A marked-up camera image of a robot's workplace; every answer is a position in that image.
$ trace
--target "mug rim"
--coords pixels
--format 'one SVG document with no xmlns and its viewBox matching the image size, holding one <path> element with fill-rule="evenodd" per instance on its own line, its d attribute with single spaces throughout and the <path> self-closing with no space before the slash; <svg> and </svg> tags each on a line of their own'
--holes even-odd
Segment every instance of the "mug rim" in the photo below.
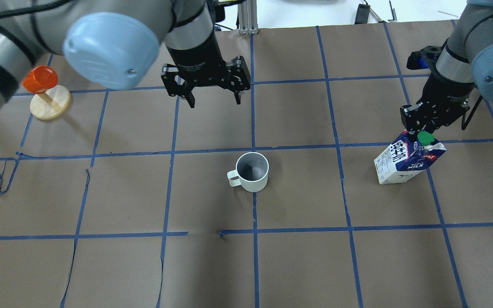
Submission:
<svg viewBox="0 0 493 308">
<path fill-rule="evenodd" d="M 241 158 L 243 158 L 243 156 L 245 156 L 247 154 L 252 154 L 252 153 L 258 154 L 258 155 L 262 156 L 262 158 L 264 158 L 264 160 L 266 160 L 267 170 L 266 170 L 266 173 L 264 173 L 264 176 L 263 177 L 261 177 L 258 180 L 255 180 L 255 181 L 249 181 L 249 180 L 245 179 L 244 177 L 241 177 L 241 175 L 239 174 L 239 171 L 237 171 L 237 176 L 239 177 L 239 179 L 241 179 L 241 180 L 243 180 L 245 182 L 248 182 L 248 183 L 256 183 L 256 182 L 259 182 L 262 179 L 264 179 L 266 177 L 266 175 L 268 175 L 268 173 L 270 173 L 270 162 L 267 161 L 267 158 L 262 153 L 258 153 L 258 152 L 246 152 L 245 154 L 243 154 L 239 158 L 237 158 L 237 162 L 235 162 L 235 170 L 237 170 L 237 165 L 239 164 L 239 161 L 241 160 Z"/>
</svg>

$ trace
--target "mug handle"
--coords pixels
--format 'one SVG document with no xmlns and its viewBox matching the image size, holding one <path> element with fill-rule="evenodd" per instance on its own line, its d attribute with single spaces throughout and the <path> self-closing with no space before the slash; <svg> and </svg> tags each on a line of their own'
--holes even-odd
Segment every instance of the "mug handle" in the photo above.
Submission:
<svg viewBox="0 0 493 308">
<path fill-rule="evenodd" d="M 238 187 L 239 185 L 241 185 L 241 181 L 239 181 L 239 179 L 232 180 L 233 178 L 238 178 L 238 177 L 239 177 L 239 173 L 237 173 L 237 170 L 232 170 L 227 173 L 227 180 L 229 180 L 229 185 L 231 187 Z"/>
</svg>

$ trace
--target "orange plastic object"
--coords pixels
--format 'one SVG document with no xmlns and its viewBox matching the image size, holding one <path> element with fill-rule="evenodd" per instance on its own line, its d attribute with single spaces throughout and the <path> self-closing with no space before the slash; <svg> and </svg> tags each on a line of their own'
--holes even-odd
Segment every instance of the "orange plastic object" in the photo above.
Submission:
<svg viewBox="0 0 493 308">
<path fill-rule="evenodd" d="M 58 83 L 58 75 L 55 70 L 46 65 L 40 65 L 30 71 L 22 81 L 22 85 L 31 93 L 45 93 L 54 88 Z"/>
</svg>

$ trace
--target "milk carton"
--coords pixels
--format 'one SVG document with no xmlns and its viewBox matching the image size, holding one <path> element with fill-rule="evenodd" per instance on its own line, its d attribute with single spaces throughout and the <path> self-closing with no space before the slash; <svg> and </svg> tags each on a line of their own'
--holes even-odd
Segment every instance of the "milk carton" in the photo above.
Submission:
<svg viewBox="0 0 493 308">
<path fill-rule="evenodd" d="M 404 183 L 429 168 L 446 152 L 444 145 L 426 131 L 415 142 L 403 131 L 375 160 L 380 184 Z"/>
</svg>

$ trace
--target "black cable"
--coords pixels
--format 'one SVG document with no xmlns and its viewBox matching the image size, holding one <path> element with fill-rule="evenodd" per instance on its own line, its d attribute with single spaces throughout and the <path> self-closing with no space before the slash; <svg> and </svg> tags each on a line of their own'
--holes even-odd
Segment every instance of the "black cable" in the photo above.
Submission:
<svg viewBox="0 0 493 308">
<path fill-rule="evenodd" d="M 483 100 L 483 96 L 480 95 L 479 99 L 477 99 L 477 102 L 473 106 L 473 110 L 471 110 L 471 112 L 469 113 L 469 116 L 467 117 L 467 121 L 465 120 L 465 113 L 463 114 L 463 117 L 461 118 L 461 130 L 465 130 L 467 128 L 467 125 L 469 125 L 469 122 L 471 121 L 473 114 L 477 110 L 477 107 L 481 104 L 482 100 Z"/>
<path fill-rule="evenodd" d="M 40 4 L 39 6 L 32 6 L 29 8 L 21 8 L 21 9 L 2 11 L 2 12 L 0 12 L 0 19 L 13 17 L 13 16 L 26 15 L 26 14 L 33 14 L 35 12 L 44 12 L 44 11 L 48 11 L 48 10 L 53 10 L 59 6 L 63 6 L 64 4 L 67 4 L 68 2 L 71 2 L 71 1 L 73 1 L 73 0 L 57 0 L 55 2 L 51 2 L 51 3 L 47 3 L 47 4 Z"/>
<path fill-rule="evenodd" d="M 231 29 L 230 27 L 223 26 L 221 24 L 215 24 L 215 25 L 222 27 L 222 28 L 225 28 L 225 29 L 228 29 L 228 30 L 231 30 L 231 31 L 235 30 L 235 29 Z"/>
</svg>

